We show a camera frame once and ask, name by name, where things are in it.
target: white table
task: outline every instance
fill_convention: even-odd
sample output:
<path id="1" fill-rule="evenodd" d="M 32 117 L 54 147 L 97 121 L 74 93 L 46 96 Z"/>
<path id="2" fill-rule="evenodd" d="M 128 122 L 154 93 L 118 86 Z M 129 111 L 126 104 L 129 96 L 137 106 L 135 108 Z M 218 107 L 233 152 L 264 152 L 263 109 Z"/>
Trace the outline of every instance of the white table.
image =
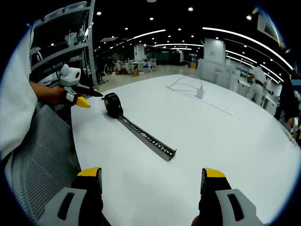
<path id="1" fill-rule="evenodd" d="M 72 107 L 72 128 L 82 169 L 103 169 L 103 214 L 114 226 L 188 226 L 198 215 L 201 169 L 223 172 L 257 207 L 263 223 L 279 213 L 301 162 L 300 150 L 268 112 L 230 90 L 203 82 L 204 99 L 225 113 L 171 85 L 181 75 L 127 84 L 118 94 L 124 115 L 173 149 L 166 162 L 119 121 L 109 117 L 101 98 L 91 108 Z M 194 78 L 174 89 L 199 86 Z"/>

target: tape measure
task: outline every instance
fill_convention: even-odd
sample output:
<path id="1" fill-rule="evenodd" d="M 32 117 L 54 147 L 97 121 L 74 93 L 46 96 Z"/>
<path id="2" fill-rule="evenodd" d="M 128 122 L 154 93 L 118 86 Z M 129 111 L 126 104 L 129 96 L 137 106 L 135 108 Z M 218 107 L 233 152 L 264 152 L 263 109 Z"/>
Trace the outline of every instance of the tape measure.
<path id="1" fill-rule="evenodd" d="M 121 102 L 119 100 L 119 97 L 115 93 L 109 93 L 105 95 L 103 100 L 109 116 L 116 119 L 123 114 Z"/>
<path id="2" fill-rule="evenodd" d="M 115 93 L 109 93 L 103 98 L 108 115 L 117 119 L 129 131 L 131 131 L 137 138 L 139 138 L 145 145 L 153 150 L 157 155 L 166 161 L 171 160 L 175 156 L 176 150 L 165 145 L 140 127 L 136 126 L 129 119 L 123 115 L 121 102 Z"/>

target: power adapter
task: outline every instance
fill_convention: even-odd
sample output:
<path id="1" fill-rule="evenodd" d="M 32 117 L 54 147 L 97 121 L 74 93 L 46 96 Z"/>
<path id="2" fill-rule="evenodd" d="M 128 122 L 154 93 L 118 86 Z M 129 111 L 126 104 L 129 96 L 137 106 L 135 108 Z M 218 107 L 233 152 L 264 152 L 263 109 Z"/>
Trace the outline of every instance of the power adapter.
<path id="1" fill-rule="evenodd" d="M 203 87 L 197 89 L 197 98 L 203 99 L 204 90 Z"/>

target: white shirt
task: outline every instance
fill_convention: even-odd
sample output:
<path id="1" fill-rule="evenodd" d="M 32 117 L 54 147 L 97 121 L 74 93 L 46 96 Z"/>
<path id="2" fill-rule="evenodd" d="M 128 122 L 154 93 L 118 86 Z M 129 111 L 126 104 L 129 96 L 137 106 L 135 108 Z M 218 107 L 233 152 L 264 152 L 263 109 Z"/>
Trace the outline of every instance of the white shirt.
<path id="1" fill-rule="evenodd" d="M 261 81 L 262 83 L 267 82 L 267 78 L 265 77 L 264 72 L 262 71 L 261 67 L 255 67 L 251 70 L 251 74 L 254 75 L 255 79 Z"/>
<path id="2" fill-rule="evenodd" d="M 29 84 L 30 31 L 21 39 L 0 81 L 0 157 L 17 148 L 29 130 L 37 97 Z"/>

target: floor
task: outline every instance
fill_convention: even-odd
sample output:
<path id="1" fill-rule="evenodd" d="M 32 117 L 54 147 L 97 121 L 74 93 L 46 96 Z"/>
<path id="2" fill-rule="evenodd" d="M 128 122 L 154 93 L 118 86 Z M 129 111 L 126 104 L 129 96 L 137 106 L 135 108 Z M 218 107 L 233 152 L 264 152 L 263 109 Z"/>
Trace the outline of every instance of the floor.
<path id="1" fill-rule="evenodd" d="M 103 80 L 106 81 L 104 84 L 99 85 L 99 90 L 101 92 L 107 91 L 109 89 L 123 86 L 135 81 L 141 81 L 145 79 L 151 79 L 159 76 L 164 75 L 171 75 L 171 74 L 182 74 L 188 75 L 193 74 L 195 75 L 196 69 L 188 68 L 187 65 L 175 66 L 175 65 L 158 65 L 157 69 L 152 72 L 143 72 L 139 73 L 139 76 L 132 76 L 129 74 L 109 74 L 103 77 Z"/>

